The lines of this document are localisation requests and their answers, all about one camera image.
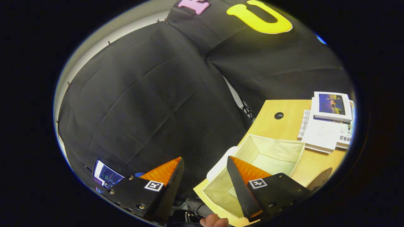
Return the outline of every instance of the white bag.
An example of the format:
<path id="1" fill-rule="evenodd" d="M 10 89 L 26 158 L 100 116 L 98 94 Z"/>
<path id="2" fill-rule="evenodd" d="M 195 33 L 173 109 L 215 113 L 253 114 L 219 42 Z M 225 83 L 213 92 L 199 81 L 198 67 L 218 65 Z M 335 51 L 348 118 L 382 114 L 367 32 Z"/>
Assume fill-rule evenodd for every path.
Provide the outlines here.
<path id="1" fill-rule="evenodd" d="M 237 218 L 242 218 L 243 212 L 226 169 L 227 157 L 239 158 L 271 175 L 282 172 L 291 176 L 304 148 L 304 142 L 274 140 L 248 134 L 240 147 L 230 148 L 208 172 L 206 178 L 209 183 L 202 189 L 202 193 L 213 204 Z"/>

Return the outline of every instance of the human hand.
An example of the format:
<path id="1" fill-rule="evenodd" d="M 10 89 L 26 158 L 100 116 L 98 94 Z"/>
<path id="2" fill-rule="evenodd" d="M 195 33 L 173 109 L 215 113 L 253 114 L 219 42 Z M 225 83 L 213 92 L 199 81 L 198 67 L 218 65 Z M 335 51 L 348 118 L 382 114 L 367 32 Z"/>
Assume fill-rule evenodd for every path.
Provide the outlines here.
<path id="1" fill-rule="evenodd" d="M 229 220 L 227 218 L 219 219 L 217 214 L 210 214 L 205 219 L 201 219 L 200 224 L 203 227 L 228 227 Z"/>

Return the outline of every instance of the stack of books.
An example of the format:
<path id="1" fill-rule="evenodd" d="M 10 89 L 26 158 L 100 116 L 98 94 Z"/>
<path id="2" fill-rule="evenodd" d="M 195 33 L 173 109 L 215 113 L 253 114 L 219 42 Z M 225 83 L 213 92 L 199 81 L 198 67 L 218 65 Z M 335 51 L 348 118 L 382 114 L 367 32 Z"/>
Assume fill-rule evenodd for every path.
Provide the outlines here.
<path id="1" fill-rule="evenodd" d="M 325 153 L 348 149 L 355 125 L 355 106 L 347 94 L 314 92 L 311 109 L 303 113 L 298 140 Z"/>

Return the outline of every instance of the blue object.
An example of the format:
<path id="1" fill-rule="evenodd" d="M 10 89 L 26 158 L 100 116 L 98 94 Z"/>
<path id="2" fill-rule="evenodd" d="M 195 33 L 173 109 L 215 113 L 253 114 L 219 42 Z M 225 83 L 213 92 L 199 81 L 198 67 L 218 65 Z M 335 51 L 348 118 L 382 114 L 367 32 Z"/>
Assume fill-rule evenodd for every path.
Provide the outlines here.
<path id="1" fill-rule="evenodd" d="M 325 42 L 322 38 L 320 38 L 318 35 L 317 35 L 317 39 L 320 40 L 320 42 L 321 42 L 322 44 L 327 45 L 326 42 Z"/>
<path id="2" fill-rule="evenodd" d="M 135 177 L 141 177 L 141 176 L 143 176 L 145 173 L 143 173 L 143 172 L 137 172 L 137 173 L 135 173 Z"/>

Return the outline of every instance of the computer monitor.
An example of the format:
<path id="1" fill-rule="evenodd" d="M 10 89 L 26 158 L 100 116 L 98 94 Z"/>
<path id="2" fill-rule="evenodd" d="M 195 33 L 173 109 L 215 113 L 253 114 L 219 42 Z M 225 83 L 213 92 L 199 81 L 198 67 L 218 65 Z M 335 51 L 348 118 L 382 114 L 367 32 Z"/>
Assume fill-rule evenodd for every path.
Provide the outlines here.
<path id="1" fill-rule="evenodd" d="M 111 188 L 121 181 L 124 176 L 120 175 L 107 165 L 105 165 L 99 158 L 95 160 L 93 168 L 93 180 L 106 189 Z M 96 188 L 96 191 L 103 193 L 103 190 Z"/>

